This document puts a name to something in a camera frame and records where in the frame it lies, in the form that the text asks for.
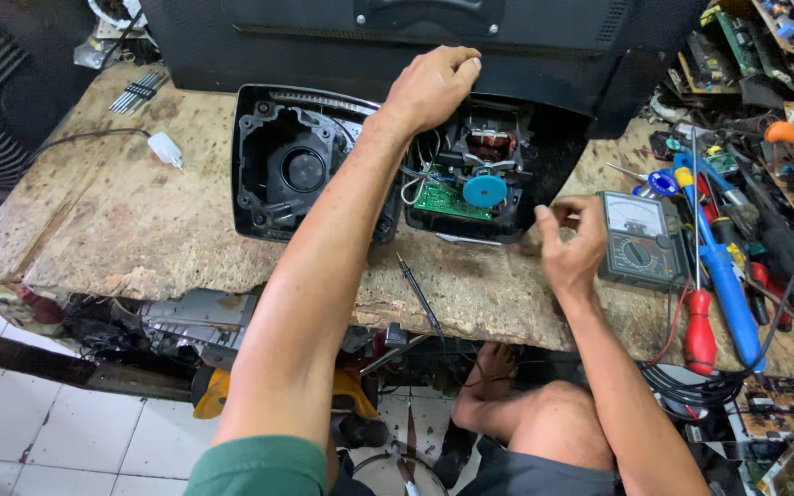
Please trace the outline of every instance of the green sleeve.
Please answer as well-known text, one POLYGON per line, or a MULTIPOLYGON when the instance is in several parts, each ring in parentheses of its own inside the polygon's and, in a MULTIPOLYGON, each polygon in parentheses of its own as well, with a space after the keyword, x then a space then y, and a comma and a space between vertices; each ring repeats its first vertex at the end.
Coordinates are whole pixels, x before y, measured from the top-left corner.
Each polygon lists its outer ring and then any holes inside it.
POLYGON ((215 445, 189 477, 188 496, 325 494, 326 454, 294 436, 254 436, 215 445))

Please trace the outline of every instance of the foot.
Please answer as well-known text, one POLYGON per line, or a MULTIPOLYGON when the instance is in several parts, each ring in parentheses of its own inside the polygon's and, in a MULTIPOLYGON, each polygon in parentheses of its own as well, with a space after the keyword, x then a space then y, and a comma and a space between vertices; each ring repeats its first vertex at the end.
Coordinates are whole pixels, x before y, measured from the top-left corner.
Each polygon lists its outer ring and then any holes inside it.
POLYGON ((489 401, 504 400, 512 391, 516 377, 513 351, 506 344, 487 342, 476 357, 464 388, 453 406, 453 421, 458 427, 480 432, 480 407, 489 401))

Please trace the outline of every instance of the red screwdriver handle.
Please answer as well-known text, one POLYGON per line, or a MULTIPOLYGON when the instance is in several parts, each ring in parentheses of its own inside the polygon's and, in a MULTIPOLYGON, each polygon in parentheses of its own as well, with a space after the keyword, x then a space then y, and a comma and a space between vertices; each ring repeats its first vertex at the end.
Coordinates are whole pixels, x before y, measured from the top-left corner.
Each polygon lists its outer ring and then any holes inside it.
POLYGON ((686 367, 700 375, 710 375, 715 366, 715 338, 709 326, 709 302, 705 289, 688 296, 688 331, 685 333, 686 367))

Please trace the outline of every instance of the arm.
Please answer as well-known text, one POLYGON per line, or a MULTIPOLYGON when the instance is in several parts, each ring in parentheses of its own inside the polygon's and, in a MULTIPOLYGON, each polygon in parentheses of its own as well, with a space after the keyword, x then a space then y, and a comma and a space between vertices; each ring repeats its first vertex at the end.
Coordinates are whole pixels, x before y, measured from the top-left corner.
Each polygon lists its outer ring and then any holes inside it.
POLYGON ((415 133, 470 93, 480 53, 440 47, 403 70, 293 235, 232 368, 213 443, 289 434, 326 447, 333 369, 379 211, 415 133))
POLYGON ((578 343, 605 437, 628 494, 709 494, 700 469, 618 337, 606 326, 593 279, 605 255, 601 199, 562 197, 535 208, 544 271, 578 343), (577 230, 568 242, 559 227, 577 230))

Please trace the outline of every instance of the worn wooden surface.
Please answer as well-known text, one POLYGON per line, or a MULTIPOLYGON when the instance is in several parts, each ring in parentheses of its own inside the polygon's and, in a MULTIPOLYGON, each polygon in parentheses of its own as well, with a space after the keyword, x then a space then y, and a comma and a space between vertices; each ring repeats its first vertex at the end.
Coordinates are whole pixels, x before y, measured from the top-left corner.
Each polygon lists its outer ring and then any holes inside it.
MULTIPOLYGON (((172 84, 132 116, 108 111, 146 69, 116 66, 94 81, 55 133, 118 127, 165 130, 182 149, 184 170, 161 163, 139 135, 112 135, 53 147, 0 208, 0 281, 134 299, 178 299, 193 287, 245 292, 265 281, 284 245, 240 237, 231 212, 231 132, 235 96, 176 90, 172 84)), ((593 141, 560 194, 629 191, 630 169, 663 163, 634 152, 656 128, 636 119, 619 141, 593 141)), ((428 329, 425 314, 396 262, 412 267, 444 332, 506 343, 574 350, 546 277, 538 269, 537 233, 522 243, 446 242, 401 224, 386 246, 369 249, 353 320, 428 329)), ((597 282, 612 327, 636 359, 650 359, 665 339, 666 297, 597 282)), ((718 312, 717 366, 737 370, 718 312)), ((680 332, 664 362, 681 364, 680 332)), ((794 377, 794 330, 778 333, 768 372, 794 377)))

